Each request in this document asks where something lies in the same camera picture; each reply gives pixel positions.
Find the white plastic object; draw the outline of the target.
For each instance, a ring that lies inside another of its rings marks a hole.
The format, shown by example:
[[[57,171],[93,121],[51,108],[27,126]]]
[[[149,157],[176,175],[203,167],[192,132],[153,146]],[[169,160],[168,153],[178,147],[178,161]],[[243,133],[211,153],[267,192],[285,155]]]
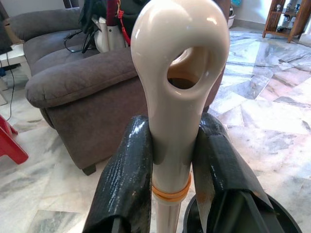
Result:
[[[93,15],[92,21],[96,25],[94,41],[100,53],[130,46],[118,26],[118,17],[114,13],[109,13],[106,18]]]

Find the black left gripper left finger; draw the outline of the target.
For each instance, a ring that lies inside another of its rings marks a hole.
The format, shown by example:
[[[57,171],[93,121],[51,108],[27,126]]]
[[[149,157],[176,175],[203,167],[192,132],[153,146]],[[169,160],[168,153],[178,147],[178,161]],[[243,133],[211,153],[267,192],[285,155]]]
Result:
[[[148,118],[135,116],[100,176],[84,233],[149,233],[152,172]]]

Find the grey-brown fabric sofa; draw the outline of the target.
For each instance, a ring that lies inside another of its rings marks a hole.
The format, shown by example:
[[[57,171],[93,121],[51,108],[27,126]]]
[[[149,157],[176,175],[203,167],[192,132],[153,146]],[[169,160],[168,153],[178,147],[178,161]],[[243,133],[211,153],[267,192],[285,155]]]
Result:
[[[145,92],[131,46],[105,53],[70,55],[60,38],[70,28],[66,11],[42,11],[9,19],[25,41],[32,77],[26,98],[56,129],[86,175],[117,150],[130,118],[147,114]]]

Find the white side table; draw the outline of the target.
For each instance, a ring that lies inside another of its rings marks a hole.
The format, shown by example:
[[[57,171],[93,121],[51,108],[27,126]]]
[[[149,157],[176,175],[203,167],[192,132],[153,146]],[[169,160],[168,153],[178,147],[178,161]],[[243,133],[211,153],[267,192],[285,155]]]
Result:
[[[24,55],[23,44],[12,45],[11,48],[12,50],[10,52],[0,55],[0,68],[20,64],[22,71],[27,75],[27,78],[30,79],[32,75]],[[7,85],[0,76],[0,106],[7,104],[7,100],[2,94],[3,90],[7,89]]]

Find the cream plastic broom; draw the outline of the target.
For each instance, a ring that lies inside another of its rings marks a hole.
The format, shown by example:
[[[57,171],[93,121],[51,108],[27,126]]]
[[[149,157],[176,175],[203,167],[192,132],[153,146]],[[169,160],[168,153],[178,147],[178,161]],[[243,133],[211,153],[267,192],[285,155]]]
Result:
[[[207,97],[229,53],[227,20],[213,0],[150,0],[138,16],[131,55],[153,139],[152,185],[181,191]],[[156,232],[175,233],[181,202],[156,197]]]

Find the black plastic bucket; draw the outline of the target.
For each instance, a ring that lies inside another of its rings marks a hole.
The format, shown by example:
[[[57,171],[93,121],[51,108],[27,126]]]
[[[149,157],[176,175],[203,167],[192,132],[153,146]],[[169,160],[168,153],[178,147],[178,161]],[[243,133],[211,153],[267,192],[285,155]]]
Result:
[[[289,214],[289,212],[273,197],[267,194],[275,212],[277,219],[284,230],[284,233],[302,233],[299,225]],[[184,214],[182,233],[203,233],[199,211],[197,207],[196,195],[194,195]]]

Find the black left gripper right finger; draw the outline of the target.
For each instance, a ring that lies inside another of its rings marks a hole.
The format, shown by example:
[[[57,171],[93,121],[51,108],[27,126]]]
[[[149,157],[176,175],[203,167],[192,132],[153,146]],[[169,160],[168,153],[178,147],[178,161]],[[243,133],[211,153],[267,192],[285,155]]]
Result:
[[[204,233],[284,233],[253,170],[209,113],[201,117],[193,174]]]

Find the red plastic stool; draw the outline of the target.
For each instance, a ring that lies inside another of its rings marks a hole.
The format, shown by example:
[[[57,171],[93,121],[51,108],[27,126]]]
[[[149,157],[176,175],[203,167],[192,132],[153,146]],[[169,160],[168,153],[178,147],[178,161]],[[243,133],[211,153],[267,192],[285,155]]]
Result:
[[[28,154],[15,141],[18,132],[0,115],[0,157],[7,155],[16,164],[24,163]]]

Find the brown wooden shelf rack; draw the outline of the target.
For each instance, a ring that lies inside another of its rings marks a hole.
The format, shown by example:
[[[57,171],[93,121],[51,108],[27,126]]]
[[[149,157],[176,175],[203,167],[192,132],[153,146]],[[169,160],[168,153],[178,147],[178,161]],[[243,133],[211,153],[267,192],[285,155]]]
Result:
[[[311,0],[272,0],[262,37],[302,38],[311,20]]]

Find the orange rubber band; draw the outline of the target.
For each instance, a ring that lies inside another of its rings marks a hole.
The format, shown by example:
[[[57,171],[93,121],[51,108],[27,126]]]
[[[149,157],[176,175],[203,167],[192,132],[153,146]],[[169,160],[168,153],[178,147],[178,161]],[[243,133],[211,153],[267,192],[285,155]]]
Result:
[[[192,179],[192,175],[189,174],[189,178],[188,178],[188,182],[186,184],[186,186],[179,192],[176,193],[165,193],[160,191],[159,189],[157,189],[154,185],[152,185],[152,192],[153,194],[160,198],[163,201],[167,201],[167,202],[180,202],[182,201],[186,195],[188,194],[190,185],[191,185],[191,179]]]

